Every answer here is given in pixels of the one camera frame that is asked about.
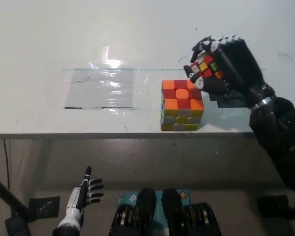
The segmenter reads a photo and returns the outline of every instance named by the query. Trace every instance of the table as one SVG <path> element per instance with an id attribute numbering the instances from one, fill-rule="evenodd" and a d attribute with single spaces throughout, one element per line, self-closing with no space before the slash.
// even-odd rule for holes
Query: table
<path id="1" fill-rule="evenodd" d="M 185 78 L 198 40 L 234 34 L 246 39 L 277 95 L 295 105 L 295 0 L 0 0 L 0 138 L 249 133 L 247 109 L 220 109 L 207 96 L 198 131 L 160 131 L 160 81 Z M 105 47 L 106 59 L 148 69 L 137 68 L 148 83 L 134 84 L 149 90 L 146 107 L 65 110 L 65 80 L 103 59 Z"/>

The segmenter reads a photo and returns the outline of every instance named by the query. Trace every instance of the black cable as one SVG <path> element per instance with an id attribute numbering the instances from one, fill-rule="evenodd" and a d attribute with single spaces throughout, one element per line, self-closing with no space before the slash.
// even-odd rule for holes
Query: black cable
<path id="1" fill-rule="evenodd" d="M 8 152 L 6 150 L 5 139 L 3 140 L 4 152 L 5 152 L 5 162 L 6 162 L 6 175 L 8 179 L 8 189 L 10 190 L 10 171 L 9 171 L 9 160 L 8 160 Z"/>
<path id="2" fill-rule="evenodd" d="M 8 159 L 8 152 L 6 149 L 6 143 L 5 139 L 3 140 L 3 145 L 4 145 L 4 153 L 5 153 L 5 162 L 6 162 L 6 175 L 7 175 L 7 184 L 8 184 L 8 189 L 10 190 L 10 171 L 9 171 L 9 159 Z M 11 217 L 15 214 L 14 210 L 11 208 Z"/>

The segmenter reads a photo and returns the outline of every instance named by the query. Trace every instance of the robotic arm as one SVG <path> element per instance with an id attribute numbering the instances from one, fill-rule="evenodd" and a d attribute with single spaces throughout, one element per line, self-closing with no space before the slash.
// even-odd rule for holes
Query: robotic arm
<path id="1" fill-rule="evenodd" d="M 283 182 L 295 191 L 295 108 L 263 79 L 261 70 L 245 41 L 238 36 L 206 37 L 193 48 L 192 66 L 209 54 L 224 73 L 223 79 L 205 77 L 192 66 L 184 67 L 187 76 L 203 91 L 219 95 L 231 89 L 241 92 L 251 110 L 249 125 L 269 156 Z M 295 218 L 295 209 L 285 209 L 282 215 Z"/>
<path id="2" fill-rule="evenodd" d="M 72 190 L 69 198 L 65 218 L 60 222 L 58 227 L 53 230 L 53 236 L 79 236 L 83 225 L 84 208 L 92 203 L 100 202 L 97 197 L 103 196 L 103 193 L 89 193 L 95 189 L 102 189 L 102 179 L 90 180 L 91 167 L 88 166 L 84 174 L 82 183 Z"/>

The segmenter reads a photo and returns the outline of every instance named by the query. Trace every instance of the rubik's cube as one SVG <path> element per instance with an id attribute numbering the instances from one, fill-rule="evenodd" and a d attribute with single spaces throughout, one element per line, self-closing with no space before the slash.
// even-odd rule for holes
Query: rubik's cube
<path id="1" fill-rule="evenodd" d="M 162 131 L 196 131 L 203 111 L 201 91 L 190 80 L 162 81 Z"/>
<path id="2" fill-rule="evenodd" d="M 219 69 L 214 58 L 205 50 L 198 54 L 197 60 L 190 65 L 195 74 L 207 78 L 215 77 L 222 80 L 224 77 L 223 72 Z"/>

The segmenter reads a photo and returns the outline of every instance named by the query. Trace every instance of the floor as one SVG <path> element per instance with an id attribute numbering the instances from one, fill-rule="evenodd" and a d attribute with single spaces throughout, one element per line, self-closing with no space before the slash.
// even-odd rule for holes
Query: floor
<path id="1" fill-rule="evenodd" d="M 81 236 L 107 236 L 119 196 L 142 187 L 188 188 L 191 203 L 213 208 L 224 236 L 295 236 L 295 221 L 263 220 L 255 198 L 287 191 L 255 140 L 56 140 L 9 141 L 13 193 L 26 205 L 31 197 L 60 196 L 59 217 L 29 223 L 33 236 L 52 235 L 65 215 L 71 190 L 87 165 L 104 184 L 102 202 L 85 210 Z M 0 180 L 6 183 L 0 140 Z M 0 199 L 0 236 L 9 207 Z"/>
<path id="2" fill-rule="evenodd" d="M 113 216 L 117 209 L 117 200 L 126 190 L 105 190 L 102 202 L 85 209 L 81 236 L 107 236 Z M 256 210 L 255 196 L 264 192 L 250 190 L 191 190 L 191 203 L 208 202 L 214 210 L 221 232 L 224 236 L 295 236 L 295 221 L 285 219 L 262 219 Z M 285 191 L 267 193 L 282 194 Z M 288 193 L 295 200 L 295 195 Z M 38 197 L 60 196 L 58 218 L 41 219 L 29 223 L 33 236 L 52 235 L 52 230 L 65 215 L 65 206 L 69 191 L 41 192 Z M 6 236 L 3 220 L 9 217 L 9 209 L 0 200 L 0 236 Z"/>

